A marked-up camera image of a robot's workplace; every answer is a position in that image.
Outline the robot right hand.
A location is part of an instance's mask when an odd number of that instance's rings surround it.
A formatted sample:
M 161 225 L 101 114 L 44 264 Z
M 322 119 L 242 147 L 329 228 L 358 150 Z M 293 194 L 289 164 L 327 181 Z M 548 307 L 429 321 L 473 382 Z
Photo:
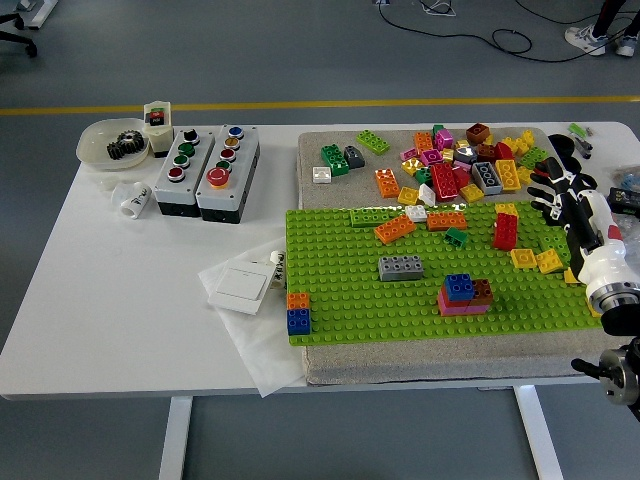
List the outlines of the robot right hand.
M 564 229 L 570 268 L 586 286 L 591 305 L 603 312 L 607 302 L 637 303 L 639 275 L 626 262 L 621 232 L 595 179 L 576 159 L 563 163 L 553 157 L 538 162 L 530 178 L 531 206 L 547 224 Z

